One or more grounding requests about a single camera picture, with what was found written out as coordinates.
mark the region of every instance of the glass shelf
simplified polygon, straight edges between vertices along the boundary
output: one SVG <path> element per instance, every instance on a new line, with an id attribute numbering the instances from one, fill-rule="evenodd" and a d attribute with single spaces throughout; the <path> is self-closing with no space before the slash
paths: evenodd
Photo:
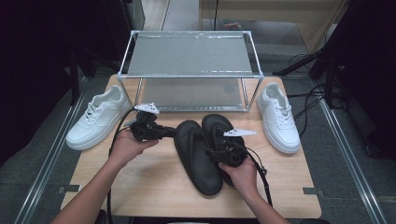
<path id="1" fill-rule="evenodd" d="M 134 104 L 164 112 L 249 111 L 264 77 L 247 31 L 132 31 L 125 64 L 121 85 L 140 78 Z"/>

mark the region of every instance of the wooden table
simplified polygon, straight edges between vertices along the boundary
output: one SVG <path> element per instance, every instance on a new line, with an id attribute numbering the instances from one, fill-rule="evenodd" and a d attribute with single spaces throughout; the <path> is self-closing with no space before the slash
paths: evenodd
<path id="1" fill-rule="evenodd" d="M 283 88 L 278 77 L 265 77 L 263 83 L 275 81 Z M 137 80 L 125 79 L 124 85 L 131 99 Z M 107 88 L 118 84 L 111 77 Z M 184 120 L 194 119 L 201 123 L 208 113 L 161 113 L 158 124 L 175 127 Z M 227 117 L 235 128 L 256 130 L 256 135 L 245 136 L 246 146 L 258 153 L 268 170 L 274 208 L 289 218 L 319 217 L 321 214 L 317 195 L 303 193 L 303 188 L 313 188 L 311 174 L 306 164 L 304 151 L 287 155 L 274 149 L 265 138 L 262 118 L 255 104 L 250 112 L 220 113 Z M 70 184 L 84 187 L 105 163 L 115 129 L 100 144 L 84 150 L 79 158 Z M 262 181 L 258 176 L 258 187 L 265 199 Z M 76 195 L 67 192 L 62 208 Z M 227 184 L 219 194 L 206 197 L 199 193 L 189 180 L 177 155 L 172 138 L 164 138 L 160 144 L 145 150 L 128 163 L 117 176 L 112 187 L 113 215 L 129 217 L 254 217 L 242 197 Z"/>

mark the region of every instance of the black tripod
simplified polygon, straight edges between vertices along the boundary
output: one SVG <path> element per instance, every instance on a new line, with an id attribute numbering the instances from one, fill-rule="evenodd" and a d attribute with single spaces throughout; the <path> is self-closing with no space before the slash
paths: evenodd
<path id="1" fill-rule="evenodd" d="M 333 108 L 331 102 L 332 84 L 334 77 L 336 73 L 340 71 L 340 65 L 342 64 L 339 55 L 343 53 L 342 46 L 350 42 L 353 30 L 359 29 L 356 25 L 358 24 L 359 18 L 356 18 L 355 14 L 360 9 L 361 5 L 360 1 L 350 1 L 345 15 L 338 23 L 329 40 L 321 49 L 313 54 L 309 54 L 299 62 L 292 64 L 281 71 L 274 72 L 273 75 L 285 76 L 286 74 L 316 60 L 309 71 L 309 76 L 312 79 L 318 79 L 325 71 L 327 71 L 324 99 L 328 106 Z"/>

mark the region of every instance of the black cable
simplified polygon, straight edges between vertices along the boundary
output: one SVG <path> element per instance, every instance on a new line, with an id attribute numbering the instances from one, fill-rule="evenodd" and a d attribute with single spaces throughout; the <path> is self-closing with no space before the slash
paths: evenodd
<path id="1" fill-rule="evenodd" d="M 262 160 L 260 159 L 259 155 L 257 155 L 257 153 L 255 151 L 253 151 L 251 148 L 245 147 L 245 146 L 241 146 L 235 142 L 233 142 L 233 144 L 237 145 L 239 148 L 242 148 L 243 150 L 245 150 L 245 152 L 247 153 L 247 155 L 253 160 L 254 166 L 256 167 L 256 170 L 259 172 L 260 177 L 262 178 L 262 183 L 264 184 L 264 190 L 265 190 L 265 195 L 267 196 L 267 201 L 268 203 L 273 206 L 272 203 L 272 199 L 271 199 L 271 192 L 270 192 L 270 186 L 268 184 L 267 179 L 265 178 L 266 175 L 266 170 L 264 169 L 264 167 L 262 166 Z M 260 161 L 260 165 L 256 162 L 256 160 L 253 158 L 253 156 L 248 152 L 248 149 L 252 152 L 254 152 L 254 154 L 256 154 L 257 158 L 259 158 Z"/>
<path id="2" fill-rule="evenodd" d="M 324 94 L 324 91 L 313 91 L 311 96 L 322 96 Z M 301 96 L 306 96 L 308 93 L 304 94 L 294 94 L 294 95 L 287 95 L 288 98 L 294 98 L 294 97 L 301 97 Z"/>
<path id="3" fill-rule="evenodd" d="M 293 118 L 294 120 L 296 120 L 297 118 L 299 118 L 302 114 L 305 114 L 304 116 L 304 127 L 301 130 L 301 132 L 299 133 L 300 138 L 303 136 L 303 134 L 305 133 L 306 127 L 308 125 L 308 109 L 313 108 L 317 103 L 320 102 L 321 99 L 324 98 L 323 94 L 319 94 L 321 91 L 315 91 L 317 88 L 324 86 L 324 84 L 320 84 L 315 86 L 309 93 L 307 94 L 299 94 L 296 95 L 297 96 L 305 96 L 305 102 L 304 102 L 304 109 L 302 111 L 300 111 L 299 113 L 297 113 Z M 316 99 L 314 102 L 311 102 L 310 104 L 308 104 L 308 99 L 310 96 L 317 96 L 318 99 Z"/>
<path id="4" fill-rule="evenodd" d="M 129 217 L 128 218 L 128 224 L 134 224 L 134 218 L 133 217 Z"/>
<path id="5" fill-rule="evenodd" d="M 213 30 L 216 31 L 216 20 L 218 19 L 218 7 L 219 7 L 219 0 L 216 1 L 216 10 L 215 10 L 215 23 L 213 24 Z"/>
<path id="6" fill-rule="evenodd" d="M 291 61 L 292 61 L 294 58 L 303 56 L 303 58 L 301 59 L 301 60 L 303 60 L 303 59 L 305 59 L 306 57 L 308 57 L 308 55 L 309 55 L 309 54 L 297 54 L 297 55 L 292 56 L 292 57 L 289 59 L 289 66 L 291 66 Z M 306 64 L 304 64 L 304 67 L 307 68 L 307 69 L 311 69 L 310 67 L 306 66 Z M 296 72 L 296 73 L 306 73 L 306 72 L 298 71 L 297 69 L 295 70 L 295 72 Z"/>
<path id="7" fill-rule="evenodd" d="M 246 150 L 246 153 L 253 160 L 256 170 L 259 172 L 259 175 L 262 178 L 262 183 L 264 184 L 264 190 L 265 190 L 265 195 L 267 196 L 267 201 L 273 207 L 271 193 L 270 193 L 270 186 L 268 184 L 267 179 L 265 178 L 265 173 L 264 173 L 263 167 L 260 167 L 260 165 L 256 162 L 256 160 L 254 160 L 253 156 L 247 150 Z"/>
<path id="8" fill-rule="evenodd" d="M 114 143 L 115 143 L 116 140 L 117 140 L 117 135 L 118 135 L 122 130 L 126 129 L 126 128 L 121 129 L 122 123 L 125 121 L 126 117 L 128 117 L 128 115 L 129 115 L 132 111 L 134 111 L 134 110 L 133 110 L 133 109 L 128 110 L 128 111 L 126 112 L 126 114 L 122 117 L 122 119 L 120 120 L 119 126 L 117 127 L 117 130 L 116 130 L 116 132 L 114 133 L 113 141 L 111 142 L 111 147 L 110 147 L 110 149 L 108 150 L 108 157 L 110 157 L 110 154 L 111 154 L 111 152 L 113 151 L 113 146 L 114 146 Z M 107 193 L 107 219 L 108 219 L 108 223 L 109 223 L 109 224 L 113 224 L 113 216 L 111 215 L 111 188 L 110 188 L 110 190 L 109 190 L 108 193 Z"/>

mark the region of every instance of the white sneaker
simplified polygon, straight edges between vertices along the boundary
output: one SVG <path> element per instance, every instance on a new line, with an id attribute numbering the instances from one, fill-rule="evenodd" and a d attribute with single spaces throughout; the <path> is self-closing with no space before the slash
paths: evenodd
<path id="1" fill-rule="evenodd" d="M 66 143 L 74 150 L 84 150 L 102 142 L 117 121 L 131 108 L 131 103 L 120 86 L 112 86 L 88 103 L 84 115 L 66 136 Z"/>
<path id="2" fill-rule="evenodd" d="M 277 83 L 268 83 L 257 99 L 264 133 L 277 150 L 294 153 L 300 148 L 300 136 L 291 114 L 291 105 Z"/>

